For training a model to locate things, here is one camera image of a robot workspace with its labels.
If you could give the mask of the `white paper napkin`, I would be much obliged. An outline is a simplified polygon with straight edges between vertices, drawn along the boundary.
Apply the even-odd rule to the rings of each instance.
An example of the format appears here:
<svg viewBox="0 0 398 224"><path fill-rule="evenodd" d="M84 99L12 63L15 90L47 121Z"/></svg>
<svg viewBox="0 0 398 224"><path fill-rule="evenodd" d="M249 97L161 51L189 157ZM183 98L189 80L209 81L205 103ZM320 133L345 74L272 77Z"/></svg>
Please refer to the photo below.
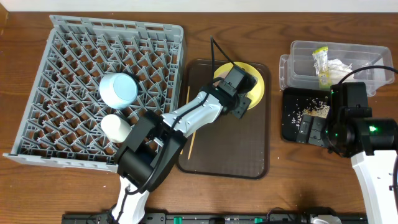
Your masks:
<svg viewBox="0 0 398 224"><path fill-rule="evenodd" d="M337 84L345 75L352 71L352 64L346 65L339 59L328 61L328 75L332 84Z"/></svg>

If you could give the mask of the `green snack wrapper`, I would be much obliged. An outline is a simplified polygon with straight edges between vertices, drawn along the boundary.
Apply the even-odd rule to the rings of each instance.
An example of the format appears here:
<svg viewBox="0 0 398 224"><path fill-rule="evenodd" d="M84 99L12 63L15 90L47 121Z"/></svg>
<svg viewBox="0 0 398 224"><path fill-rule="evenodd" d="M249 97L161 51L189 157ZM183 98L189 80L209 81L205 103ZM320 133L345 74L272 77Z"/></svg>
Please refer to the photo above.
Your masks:
<svg viewBox="0 0 398 224"><path fill-rule="evenodd" d="M328 71L328 47L320 47L312 53L314 59L314 67L319 81L321 90L329 89L331 80Z"/></svg>

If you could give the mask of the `light blue bowl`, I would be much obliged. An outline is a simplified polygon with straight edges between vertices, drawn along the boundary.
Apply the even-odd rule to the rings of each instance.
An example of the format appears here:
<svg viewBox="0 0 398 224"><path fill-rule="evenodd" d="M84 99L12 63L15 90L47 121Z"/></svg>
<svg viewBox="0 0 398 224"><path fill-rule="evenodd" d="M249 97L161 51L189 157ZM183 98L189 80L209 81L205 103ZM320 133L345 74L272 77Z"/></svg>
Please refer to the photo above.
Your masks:
<svg viewBox="0 0 398 224"><path fill-rule="evenodd" d="M105 75L99 84L101 99L111 108L123 110L138 96L138 87L132 77L125 73Z"/></svg>

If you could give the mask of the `white plastic cup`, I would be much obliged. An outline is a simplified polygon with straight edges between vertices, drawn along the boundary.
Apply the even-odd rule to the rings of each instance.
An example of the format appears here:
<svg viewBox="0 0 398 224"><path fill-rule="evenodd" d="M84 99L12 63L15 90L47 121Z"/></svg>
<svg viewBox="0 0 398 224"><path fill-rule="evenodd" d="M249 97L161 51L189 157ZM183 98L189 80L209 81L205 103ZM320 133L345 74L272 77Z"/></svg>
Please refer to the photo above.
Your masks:
<svg viewBox="0 0 398 224"><path fill-rule="evenodd" d="M114 143L122 143L131 131L131 126L118 115L106 115L100 122L105 136Z"/></svg>

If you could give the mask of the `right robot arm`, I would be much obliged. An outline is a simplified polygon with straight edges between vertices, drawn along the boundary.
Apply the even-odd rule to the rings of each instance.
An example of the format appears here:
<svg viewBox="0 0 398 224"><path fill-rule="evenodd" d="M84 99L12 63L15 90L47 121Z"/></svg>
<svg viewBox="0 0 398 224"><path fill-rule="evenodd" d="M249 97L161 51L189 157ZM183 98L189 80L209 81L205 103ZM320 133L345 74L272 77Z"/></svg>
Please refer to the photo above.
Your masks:
<svg viewBox="0 0 398 224"><path fill-rule="evenodd" d="M331 86L326 118L305 115L297 142L350 159L369 223L397 223L397 122L373 118L366 85Z"/></svg>

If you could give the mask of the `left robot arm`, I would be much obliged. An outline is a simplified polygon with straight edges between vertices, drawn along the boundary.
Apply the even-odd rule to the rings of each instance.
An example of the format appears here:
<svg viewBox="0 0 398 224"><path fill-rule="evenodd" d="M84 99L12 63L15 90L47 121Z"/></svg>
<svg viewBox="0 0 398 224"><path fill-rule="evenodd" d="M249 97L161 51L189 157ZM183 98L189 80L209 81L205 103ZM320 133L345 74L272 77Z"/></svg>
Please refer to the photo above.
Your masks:
<svg viewBox="0 0 398 224"><path fill-rule="evenodd" d="M161 115L147 111L116 153L121 190L109 222L139 223L149 194L166 179L188 137L222 115L242 118L261 82L261 77L233 65L181 108Z"/></svg>

